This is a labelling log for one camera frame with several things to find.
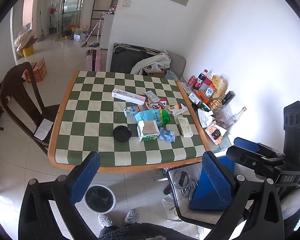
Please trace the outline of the blue plastic wrapper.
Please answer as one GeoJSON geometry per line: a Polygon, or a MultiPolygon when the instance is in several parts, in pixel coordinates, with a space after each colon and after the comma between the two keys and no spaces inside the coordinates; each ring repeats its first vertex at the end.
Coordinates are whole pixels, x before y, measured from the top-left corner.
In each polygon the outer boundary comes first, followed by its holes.
{"type": "Polygon", "coordinates": [[[164,127],[159,127],[158,138],[166,142],[175,142],[175,132],[164,127]]]}

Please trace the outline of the red white snack wrapper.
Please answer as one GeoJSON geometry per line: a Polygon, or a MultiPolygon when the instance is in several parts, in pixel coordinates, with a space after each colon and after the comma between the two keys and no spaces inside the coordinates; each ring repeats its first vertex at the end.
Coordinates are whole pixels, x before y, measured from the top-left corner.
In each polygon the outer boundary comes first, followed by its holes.
{"type": "Polygon", "coordinates": [[[165,109],[167,101],[165,99],[160,99],[158,102],[146,102],[145,105],[148,109],[165,109]]]}

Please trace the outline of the white toothpaste box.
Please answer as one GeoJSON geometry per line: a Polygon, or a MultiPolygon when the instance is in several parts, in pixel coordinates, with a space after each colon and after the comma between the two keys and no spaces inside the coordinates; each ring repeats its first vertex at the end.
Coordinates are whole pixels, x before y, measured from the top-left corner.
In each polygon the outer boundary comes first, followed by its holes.
{"type": "Polygon", "coordinates": [[[143,106],[145,103],[146,98],[144,96],[141,95],[137,95],[131,92],[127,92],[125,90],[120,90],[117,88],[114,88],[111,96],[113,98],[117,98],[126,102],[130,102],[130,103],[134,103],[136,105],[141,105],[143,106]]]}

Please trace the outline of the left grey slipper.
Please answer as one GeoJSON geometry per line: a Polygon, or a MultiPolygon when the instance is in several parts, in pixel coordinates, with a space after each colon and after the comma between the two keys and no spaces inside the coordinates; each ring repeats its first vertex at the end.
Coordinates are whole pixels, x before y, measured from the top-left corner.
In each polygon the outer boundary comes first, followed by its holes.
{"type": "Polygon", "coordinates": [[[114,225],[113,219],[108,214],[98,215],[98,222],[102,228],[110,227],[114,225]]]}

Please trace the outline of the grey slipper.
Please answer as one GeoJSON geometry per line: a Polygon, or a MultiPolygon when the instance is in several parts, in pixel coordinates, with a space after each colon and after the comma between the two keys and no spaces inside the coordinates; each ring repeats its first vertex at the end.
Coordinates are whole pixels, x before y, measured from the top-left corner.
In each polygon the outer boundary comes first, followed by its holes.
{"type": "Polygon", "coordinates": [[[138,210],[132,209],[128,211],[126,217],[125,217],[125,225],[134,224],[137,223],[140,219],[140,214],[138,210]]]}
{"type": "Polygon", "coordinates": [[[98,215],[98,222],[102,228],[110,227],[114,225],[113,219],[108,214],[98,215]]]}

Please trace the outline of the blue foam board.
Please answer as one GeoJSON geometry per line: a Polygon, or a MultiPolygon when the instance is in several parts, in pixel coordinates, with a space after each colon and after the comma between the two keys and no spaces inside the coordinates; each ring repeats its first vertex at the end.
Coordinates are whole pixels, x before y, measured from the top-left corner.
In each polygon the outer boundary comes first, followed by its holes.
{"type": "Polygon", "coordinates": [[[196,211],[224,211],[232,202],[233,186],[207,152],[189,208],[196,211]]]}

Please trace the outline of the white paper receipt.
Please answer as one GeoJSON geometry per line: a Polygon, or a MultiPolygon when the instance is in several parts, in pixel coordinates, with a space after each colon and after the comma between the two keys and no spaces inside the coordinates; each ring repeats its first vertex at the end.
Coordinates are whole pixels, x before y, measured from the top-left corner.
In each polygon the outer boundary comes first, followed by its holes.
{"type": "Polygon", "coordinates": [[[179,117],[178,121],[179,121],[179,126],[181,128],[182,135],[185,138],[191,138],[193,136],[193,131],[191,129],[188,119],[179,117]]]}

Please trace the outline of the black round lid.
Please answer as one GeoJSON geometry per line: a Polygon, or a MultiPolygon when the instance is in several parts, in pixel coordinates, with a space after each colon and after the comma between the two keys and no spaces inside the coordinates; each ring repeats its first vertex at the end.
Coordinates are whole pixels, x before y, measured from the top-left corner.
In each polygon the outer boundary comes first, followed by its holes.
{"type": "Polygon", "coordinates": [[[118,142],[127,142],[131,136],[132,132],[127,126],[119,125],[113,129],[113,137],[118,142]]]}

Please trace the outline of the cola bottle red cap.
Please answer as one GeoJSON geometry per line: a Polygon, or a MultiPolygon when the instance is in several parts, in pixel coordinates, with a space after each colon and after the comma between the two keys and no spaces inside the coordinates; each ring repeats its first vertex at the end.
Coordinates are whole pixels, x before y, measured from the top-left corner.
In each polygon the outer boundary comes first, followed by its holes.
{"type": "Polygon", "coordinates": [[[201,85],[203,84],[204,80],[206,79],[206,75],[208,73],[208,70],[205,69],[203,72],[201,72],[197,78],[197,81],[195,85],[193,86],[193,89],[199,90],[201,85]]]}

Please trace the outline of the red soda can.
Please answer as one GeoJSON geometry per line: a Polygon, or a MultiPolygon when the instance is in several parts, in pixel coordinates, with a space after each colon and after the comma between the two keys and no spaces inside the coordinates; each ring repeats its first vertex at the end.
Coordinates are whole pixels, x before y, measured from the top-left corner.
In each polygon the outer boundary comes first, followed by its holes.
{"type": "Polygon", "coordinates": [[[196,76],[191,76],[187,82],[187,87],[194,87],[194,85],[197,83],[197,77],[196,76]]]}

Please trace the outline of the green white checkered tablecloth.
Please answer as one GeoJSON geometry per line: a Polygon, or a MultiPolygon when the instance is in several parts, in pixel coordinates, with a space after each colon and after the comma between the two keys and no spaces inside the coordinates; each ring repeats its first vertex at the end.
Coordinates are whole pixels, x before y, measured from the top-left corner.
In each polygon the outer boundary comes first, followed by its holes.
{"type": "Polygon", "coordinates": [[[101,172],[128,173],[196,163],[208,149],[205,133],[181,83],[124,73],[76,71],[55,119],[48,157],[54,168],[70,170],[89,152],[97,151],[101,172]],[[169,106],[182,103],[188,109],[184,117],[193,136],[185,138],[178,119],[172,117],[166,127],[175,132],[175,142],[139,141],[136,120],[123,113],[128,103],[111,96],[114,88],[139,95],[151,90],[169,106]],[[132,132],[127,142],[113,137],[113,129],[119,125],[132,132]]]}

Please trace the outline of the dark wooden chair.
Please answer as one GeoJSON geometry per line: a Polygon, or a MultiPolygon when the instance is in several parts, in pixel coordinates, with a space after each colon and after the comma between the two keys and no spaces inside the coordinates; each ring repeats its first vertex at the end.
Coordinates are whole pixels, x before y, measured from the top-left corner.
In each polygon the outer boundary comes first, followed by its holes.
{"type": "Polygon", "coordinates": [[[31,131],[10,109],[8,106],[7,97],[10,96],[14,101],[23,109],[23,111],[30,117],[36,126],[36,130],[39,129],[40,124],[46,119],[54,122],[59,110],[59,105],[45,106],[38,86],[34,77],[32,66],[29,62],[24,62],[12,67],[5,75],[0,90],[0,106],[4,112],[11,118],[11,120],[25,132],[45,153],[48,154],[48,148],[52,129],[49,129],[47,136],[44,139],[39,139],[34,136],[34,132],[31,131]],[[30,98],[24,85],[22,76],[25,71],[28,71],[30,75],[31,85],[34,91],[34,95],[39,106],[30,98]]]}

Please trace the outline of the silver pill blister pack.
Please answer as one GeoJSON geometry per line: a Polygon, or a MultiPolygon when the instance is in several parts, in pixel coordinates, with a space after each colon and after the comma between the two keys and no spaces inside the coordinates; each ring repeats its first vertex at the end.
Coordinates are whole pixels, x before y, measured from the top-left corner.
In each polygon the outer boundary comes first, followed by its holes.
{"type": "Polygon", "coordinates": [[[151,90],[144,92],[144,94],[153,103],[160,101],[160,98],[156,94],[154,94],[151,90]]]}

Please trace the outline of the red cardboard box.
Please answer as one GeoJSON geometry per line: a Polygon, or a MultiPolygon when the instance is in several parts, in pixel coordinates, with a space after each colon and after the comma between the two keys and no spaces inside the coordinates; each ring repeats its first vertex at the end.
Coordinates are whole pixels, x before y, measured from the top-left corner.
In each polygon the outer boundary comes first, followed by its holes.
{"type": "MultiPolygon", "coordinates": [[[[47,73],[45,59],[42,58],[38,62],[31,63],[31,67],[33,70],[35,81],[42,82],[47,73]]],[[[27,69],[24,72],[24,76],[25,76],[26,82],[31,83],[31,77],[30,77],[29,71],[27,69]]]]}

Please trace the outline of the pink suitcase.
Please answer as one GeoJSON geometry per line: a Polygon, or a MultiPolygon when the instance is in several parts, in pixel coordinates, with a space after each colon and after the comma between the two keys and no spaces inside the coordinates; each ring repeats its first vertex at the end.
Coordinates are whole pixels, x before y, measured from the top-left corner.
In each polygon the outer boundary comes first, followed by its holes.
{"type": "Polygon", "coordinates": [[[107,50],[90,48],[85,55],[85,70],[104,72],[106,70],[107,50]]]}

